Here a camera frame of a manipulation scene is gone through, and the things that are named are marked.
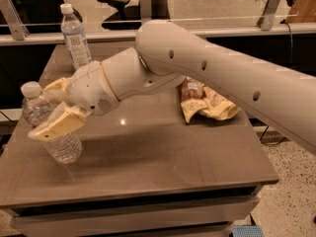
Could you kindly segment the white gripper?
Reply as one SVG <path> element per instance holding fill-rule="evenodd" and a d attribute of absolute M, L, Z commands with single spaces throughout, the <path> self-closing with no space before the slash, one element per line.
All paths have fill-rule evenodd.
<path fill-rule="evenodd" d="M 119 106 L 105 74 L 102 63 L 93 61 L 79 69 L 69 78 L 59 78 L 44 87 L 56 98 L 67 98 L 78 106 L 68 106 L 62 102 L 48 116 L 48 119 L 29 132 L 29 138 L 51 141 L 82 127 L 87 120 L 87 112 L 102 116 Z"/>

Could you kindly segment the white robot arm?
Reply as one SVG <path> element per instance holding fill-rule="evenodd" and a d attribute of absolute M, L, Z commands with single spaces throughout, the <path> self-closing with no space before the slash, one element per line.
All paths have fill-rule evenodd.
<path fill-rule="evenodd" d="M 133 47 L 47 85 L 65 101 L 29 137 L 56 139 L 82 127 L 90 115 L 102 116 L 127 98 L 176 87 L 187 77 L 316 154 L 315 77 L 208 42 L 162 20 L 142 25 Z"/>

